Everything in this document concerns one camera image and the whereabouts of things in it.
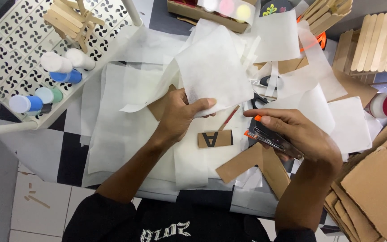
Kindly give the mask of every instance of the floor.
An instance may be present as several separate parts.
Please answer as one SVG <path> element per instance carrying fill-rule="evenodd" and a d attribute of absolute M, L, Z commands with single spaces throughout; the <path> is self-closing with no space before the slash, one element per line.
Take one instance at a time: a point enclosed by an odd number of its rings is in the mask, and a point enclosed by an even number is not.
<path fill-rule="evenodd" d="M 86 188 L 44 182 L 19 164 L 9 242 L 60 242 L 79 203 L 93 193 L 94 190 Z M 137 207 L 140 201 L 134 198 L 132 202 Z M 261 219 L 261 223 L 274 240 L 274 221 Z M 320 229 L 316 231 L 316 239 L 318 242 L 348 241 L 345 236 L 326 236 Z"/>

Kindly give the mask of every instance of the cardboard box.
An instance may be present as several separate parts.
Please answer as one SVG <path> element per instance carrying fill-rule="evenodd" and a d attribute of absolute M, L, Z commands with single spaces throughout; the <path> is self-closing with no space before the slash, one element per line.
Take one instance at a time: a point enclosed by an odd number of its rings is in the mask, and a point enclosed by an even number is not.
<path fill-rule="evenodd" d="M 387 240 L 387 141 L 359 162 L 341 185 Z"/>
<path fill-rule="evenodd" d="M 252 3 L 256 2 L 253 0 L 245 0 L 245 2 Z M 188 17 L 190 19 L 207 19 L 211 21 L 215 21 L 216 23 L 219 23 L 221 25 L 226 26 L 229 30 L 232 30 L 237 33 L 243 33 L 245 29 L 247 28 L 247 23 L 239 23 L 233 19 L 224 18 L 220 15 L 208 13 L 204 11 L 201 7 L 198 6 L 191 6 L 179 2 L 174 2 L 167 0 L 168 5 L 168 12 L 175 13 L 184 17 Z"/>

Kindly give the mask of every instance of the table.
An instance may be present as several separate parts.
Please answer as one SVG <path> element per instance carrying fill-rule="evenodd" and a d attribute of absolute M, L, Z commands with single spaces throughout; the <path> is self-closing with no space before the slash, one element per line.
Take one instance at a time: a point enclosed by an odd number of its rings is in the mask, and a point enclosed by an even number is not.
<path fill-rule="evenodd" d="M 0 44 L 3 46 L 10 44 L 11 36 L 14 35 L 14 29 L 22 24 L 36 24 L 36 16 L 40 16 L 50 5 L 50 0 L 23 0 L 22 3 L 11 9 L 10 14 L 0 22 Z M 145 25 L 151 29 L 168 32 L 171 34 L 189 35 L 191 24 L 181 22 L 167 12 L 166 1 L 137 1 L 135 2 L 140 16 Z M 103 14 L 106 21 L 104 28 L 95 30 L 95 39 L 89 41 L 91 51 L 89 55 L 95 60 L 99 60 L 107 51 L 108 42 L 114 38 L 118 30 L 124 25 L 130 24 L 129 17 L 121 5 L 112 5 L 108 0 L 86 0 L 86 8 L 96 14 Z M 112 16 L 112 9 L 118 8 L 120 18 Z M 49 33 L 41 31 L 40 39 L 45 40 Z M 36 36 L 24 36 L 25 41 L 33 41 Z M 32 48 L 36 50 L 40 46 L 40 41 Z M 53 48 L 69 48 L 75 46 L 67 40 L 54 43 Z M 34 53 L 25 49 L 23 58 L 28 59 Z M 80 129 L 81 97 L 75 100 L 69 108 L 48 128 L 42 130 L 33 130 L 25 132 L 16 132 L 0 135 L 0 140 L 11 150 L 19 160 L 31 171 L 37 174 L 41 179 L 49 182 L 57 182 L 73 186 L 81 186 L 83 179 L 83 170 L 86 163 L 86 156 L 89 150 L 88 146 L 82 146 L 79 141 L 87 137 L 81 136 Z M 9 110 L 0 104 L 0 125 L 20 122 Z M 286 171 L 292 176 L 298 169 L 298 162 L 287 162 Z M 255 194 L 264 199 L 274 199 L 269 186 L 264 178 L 264 186 L 255 189 Z M 261 217 L 273 217 L 273 208 L 269 213 L 248 209 L 241 206 L 235 206 L 232 203 L 233 197 L 245 196 L 240 190 L 233 186 L 222 186 L 218 179 L 210 179 L 209 183 L 214 185 L 212 190 L 182 190 L 175 192 L 171 190 L 156 191 L 138 191 L 137 197 L 151 198 L 164 201 L 188 200 L 193 203 L 215 206 L 241 212 L 253 214 Z M 334 233 L 339 231 L 336 224 L 331 220 L 325 210 L 323 210 L 320 220 L 320 227 L 325 233 Z"/>

